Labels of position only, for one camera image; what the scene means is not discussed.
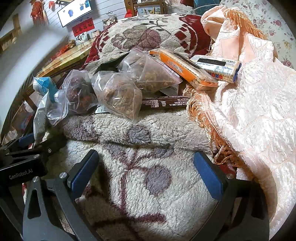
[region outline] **red banner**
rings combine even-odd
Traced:
[[[75,25],[72,28],[75,37],[92,29],[94,29],[94,22],[92,18],[88,18],[87,20]]]

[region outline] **television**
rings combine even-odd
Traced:
[[[74,0],[57,12],[62,27],[91,12],[89,0]]]

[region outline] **wall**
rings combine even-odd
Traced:
[[[13,12],[8,21],[3,26],[0,31],[0,38],[7,34],[13,29],[12,16],[16,13],[19,14],[19,20],[22,32],[33,26],[33,20],[30,17],[32,6],[29,3],[30,0],[24,0]],[[55,5],[54,9],[49,9],[50,0],[44,0],[44,10],[47,15],[48,23],[51,26],[62,28],[61,22],[59,20],[57,12],[61,10],[64,6]],[[69,39],[75,39],[72,31],[72,27],[76,24],[86,20],[87,18],[92,18],[95,24],[95,29],[103,30],[103,19],[108,18],[108,13],[112,12],[110,15],[115,15],[117,19],[124,18],[126,14],[126,8],[124,5],[124,0],[90,0],[91,7],[93,9],[92,13],[86,14],[84,17],[79,18],[70,25],[64,27],[69,33]]]
[[[62,28],[61,22],[57,12],[63,8],[61,5],[55,5],[54,11],[49,9],[48,2],[50,0],[45,0],[44,10],[47,14],[49,25]],[[86,20],[87,18],[92,18],[94,21],[95,29],[103,30],[103,19],[108,18],[108,13],[112,12],[110,15],[115,15],[117,19],[124,18],[126,14],[126,8],[124,5],[124,0],[90,0],[91,7],[93,11],[82,18],[79,18],[75,22],[64,27],[69,33],[69,39],[75,39],[72,27],[76,24]]]

